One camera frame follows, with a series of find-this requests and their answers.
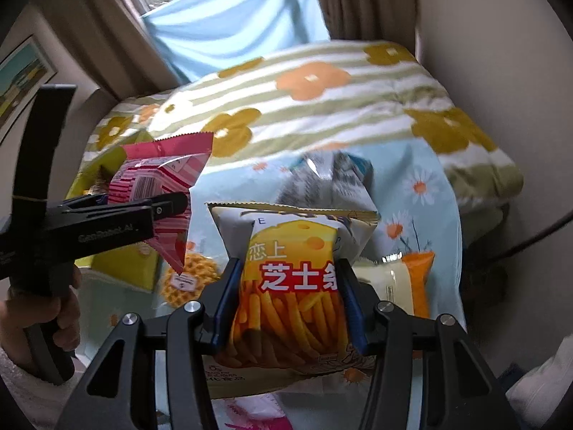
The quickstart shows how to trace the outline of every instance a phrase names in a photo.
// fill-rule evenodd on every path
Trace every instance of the pink snack bag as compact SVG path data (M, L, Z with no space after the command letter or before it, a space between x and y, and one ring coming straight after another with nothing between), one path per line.
M108 204L123 204L169 192L185 192L203 171L213 149L213 133L197 132L122 146L127 159L110 183ZM191 206L180 215L154 222L147 244L177 273L183 271Z

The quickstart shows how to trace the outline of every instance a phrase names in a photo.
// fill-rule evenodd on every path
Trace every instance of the bedding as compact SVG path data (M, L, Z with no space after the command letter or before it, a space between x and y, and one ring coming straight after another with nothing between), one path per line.
M438 156L461 213L498 206L523 185L514 162L405 48L342 40L279 51L171 94L119 104L90 138L84 179L106 154L117 153L119 143L200 130L216 135L205 172L292 151L353 147L360 155L368 144L422 137Z

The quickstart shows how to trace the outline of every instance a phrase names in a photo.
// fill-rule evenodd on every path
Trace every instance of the picture frame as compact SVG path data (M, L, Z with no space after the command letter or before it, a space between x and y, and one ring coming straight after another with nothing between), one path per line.
M0 62L0 145L40 86L56 73L33 35Z

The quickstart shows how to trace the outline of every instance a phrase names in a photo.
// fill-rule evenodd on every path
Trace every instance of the white label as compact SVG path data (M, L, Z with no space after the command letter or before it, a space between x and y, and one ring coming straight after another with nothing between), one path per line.
M171 275L171 286L180 291L195 291L197 279L190 274L173 273Z

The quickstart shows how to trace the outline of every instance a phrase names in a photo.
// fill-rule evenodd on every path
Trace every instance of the silver bolt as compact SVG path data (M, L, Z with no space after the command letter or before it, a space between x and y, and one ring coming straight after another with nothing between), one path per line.
M196 300L190 300L183 308L187 312L197 312L201 309L201 303Z
M376 308L380 311L380 312L391 312L392 310L394 310L394 304L392 304L391 302L388 302L387 300L381 300L378 305L376 306Z
M121 322L124 325L133 325L136 321L138 321L139 317L137 314L125 314L121 319Z
M450 314L443 314L439 318L439 321L441 321L442 325L445 325L446 327L453 327L456 324L456 319Z

